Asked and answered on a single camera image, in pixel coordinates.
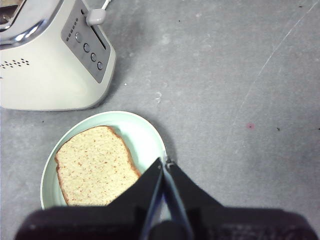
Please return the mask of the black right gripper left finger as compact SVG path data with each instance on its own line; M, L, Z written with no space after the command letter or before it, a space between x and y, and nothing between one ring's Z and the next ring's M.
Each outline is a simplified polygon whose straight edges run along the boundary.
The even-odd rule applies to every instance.
M150 225L162 184L157 158L135 184L107 206L37 210L18 229L17 240L138 240Z

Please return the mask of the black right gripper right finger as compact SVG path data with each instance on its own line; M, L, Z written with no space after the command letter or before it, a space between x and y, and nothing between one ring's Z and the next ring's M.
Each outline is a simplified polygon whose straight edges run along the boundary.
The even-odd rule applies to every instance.
M193 240L316 240L305 217L276 208L228 207L219 203L173 161L165 164L173 210Z

